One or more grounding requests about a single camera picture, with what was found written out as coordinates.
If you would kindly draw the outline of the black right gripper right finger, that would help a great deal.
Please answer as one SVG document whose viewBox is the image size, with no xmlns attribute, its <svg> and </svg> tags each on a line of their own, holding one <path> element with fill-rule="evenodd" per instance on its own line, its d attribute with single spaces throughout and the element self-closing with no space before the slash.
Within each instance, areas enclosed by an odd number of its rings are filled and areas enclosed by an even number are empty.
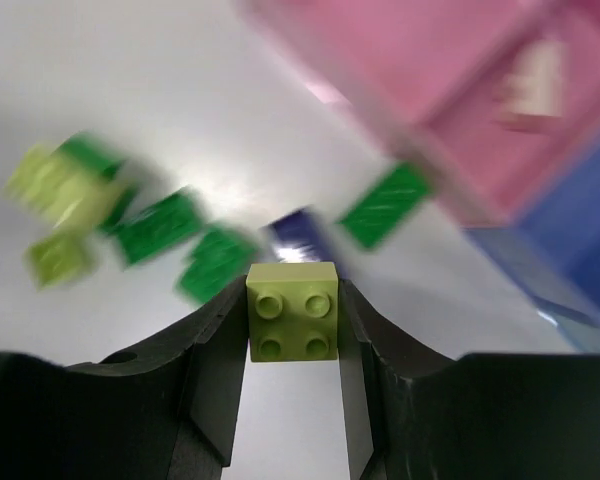
<svg viewBox="0 0 600 480">
<path fill-rule="evenodd" d="M 354 479 L 600 479 L 600 355 L 450 359 L 339 284 Z"/>
</svg>

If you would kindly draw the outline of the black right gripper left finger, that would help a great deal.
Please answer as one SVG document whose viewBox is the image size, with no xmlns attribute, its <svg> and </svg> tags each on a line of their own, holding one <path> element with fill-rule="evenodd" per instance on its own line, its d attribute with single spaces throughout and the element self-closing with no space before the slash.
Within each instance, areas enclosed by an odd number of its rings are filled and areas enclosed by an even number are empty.
<svg viewBox="0 0 600 480">
<path fill-rule="evenodd" d="M 0 479 L 217 479 L 233 451 L 248 343 L 237 279 L 98 363 L 0 352 Z"/>
</svg>

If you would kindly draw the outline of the lime green square lego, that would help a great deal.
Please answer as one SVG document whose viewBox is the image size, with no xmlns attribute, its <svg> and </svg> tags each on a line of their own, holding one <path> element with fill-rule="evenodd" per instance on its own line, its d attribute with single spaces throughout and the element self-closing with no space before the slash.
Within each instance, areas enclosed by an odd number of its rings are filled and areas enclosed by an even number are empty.
<svg viewBox="0 0 600 480">
<path fill-rule="evenodd" d="M 338 357 L 339 277 L 334 263 L 256 263 L 245 285 L 252 361 Z"/>
</svg>

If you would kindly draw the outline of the dark blue lego brick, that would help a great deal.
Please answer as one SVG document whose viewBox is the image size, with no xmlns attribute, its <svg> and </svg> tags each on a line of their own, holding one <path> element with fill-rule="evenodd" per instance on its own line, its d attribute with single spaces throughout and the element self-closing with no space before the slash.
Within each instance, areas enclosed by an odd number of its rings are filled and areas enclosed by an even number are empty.
<svg viewBox="0 0 600 480">
<path fill-rule="evenodd" d="M 273 256 L 281 263 L 332 262 L 339 276 L 347 277 L 341 261 L 317 214 L 304 206 L 263 228 Z"/>
</svg>

